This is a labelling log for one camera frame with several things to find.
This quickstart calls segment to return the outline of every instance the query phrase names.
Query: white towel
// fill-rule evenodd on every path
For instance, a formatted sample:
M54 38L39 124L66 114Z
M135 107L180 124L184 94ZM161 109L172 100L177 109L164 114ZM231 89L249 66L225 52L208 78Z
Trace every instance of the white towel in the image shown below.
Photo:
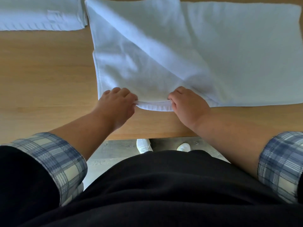
M291 4L86 0L99 97L113 87L171 111L192 89L211 107L303 102L301 7Z
M0 0L0 30L78 30L87 25L84 0Z

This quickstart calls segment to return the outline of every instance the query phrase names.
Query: plaid sleeve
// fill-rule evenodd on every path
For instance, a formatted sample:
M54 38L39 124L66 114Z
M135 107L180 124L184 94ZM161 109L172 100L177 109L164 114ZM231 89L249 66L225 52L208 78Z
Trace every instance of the plaid sleeve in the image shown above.
M2 146L12 146L37 160L58 187L60 205L67 204L83 191L87 164L82 155L67 141L48 133L38 133Z
M297 202L303 171L303 133L283 132L265 146L259 157L259 181L288 203Z

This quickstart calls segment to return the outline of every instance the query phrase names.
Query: white sneaker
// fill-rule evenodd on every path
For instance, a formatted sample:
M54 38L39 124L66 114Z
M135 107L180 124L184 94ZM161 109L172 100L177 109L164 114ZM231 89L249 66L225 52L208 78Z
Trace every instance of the white sneaker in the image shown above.
M137 149L140 154L148 151L153 151L149 139L137 139Z
M178 148L178 151L184 151L189 152L190 151L190 145L188 143L182 143Z

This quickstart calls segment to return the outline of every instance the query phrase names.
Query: person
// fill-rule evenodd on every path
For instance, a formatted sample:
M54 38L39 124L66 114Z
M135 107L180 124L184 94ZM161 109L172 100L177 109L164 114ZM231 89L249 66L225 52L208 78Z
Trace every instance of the person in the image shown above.
M134 114L137 96L114 88L89 114L0 147L2 226L303 225L303 133L215 113L184 87L168 99L230 163L187 145L152 152L139 140L143 154L83 191L86 160Z

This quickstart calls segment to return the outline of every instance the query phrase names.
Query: cuff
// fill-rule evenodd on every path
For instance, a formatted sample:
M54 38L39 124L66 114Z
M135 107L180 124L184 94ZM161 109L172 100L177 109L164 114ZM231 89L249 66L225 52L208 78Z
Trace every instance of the cuff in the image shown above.
M3 146L12 146L23 151L48 171L59 190L60 205L75 191L79 193L80 184L87 173L87 164L83 156L67 141L49 132L43 132Z
M259 181L288 203L297 203L297 188L302 171L302 132L283 132L275 136L259 157Z

